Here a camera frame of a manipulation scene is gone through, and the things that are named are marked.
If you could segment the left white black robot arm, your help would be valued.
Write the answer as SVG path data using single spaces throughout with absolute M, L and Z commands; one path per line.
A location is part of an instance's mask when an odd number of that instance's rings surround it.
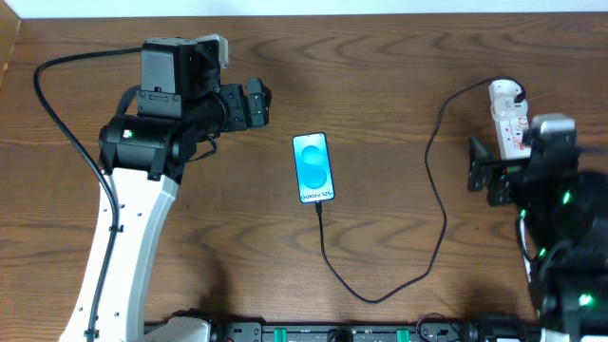
M 138 48 L 142 81 L 99 135 L 100 206 L 85 277 L 64 341 L 142 341 L 160 234 L 199 143 L 269 122 L 260 79 L 224 85 L 229 48 L 218 34 L 152 38 Z

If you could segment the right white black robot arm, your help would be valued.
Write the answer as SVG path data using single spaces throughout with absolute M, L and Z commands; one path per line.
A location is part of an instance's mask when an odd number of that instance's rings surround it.
M 607 177 L 581 171 L 581 150 L 564 139 L 530 138 L 527 158 L 497 160 L 468 141 L 470 191 L 488 190 L 492 206 L 519 210 L 518 238 L 530 237 L 533 306 L 547 333 L 571 341 L 607 334 Z

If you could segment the blue screen Galaxy smartphone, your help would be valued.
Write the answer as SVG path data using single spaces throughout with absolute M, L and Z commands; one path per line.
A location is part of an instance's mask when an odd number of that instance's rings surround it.
M 335 189 L 326 134 L 315 132 L 294 136 L 292 144 L 300 202 L 333 200 Z

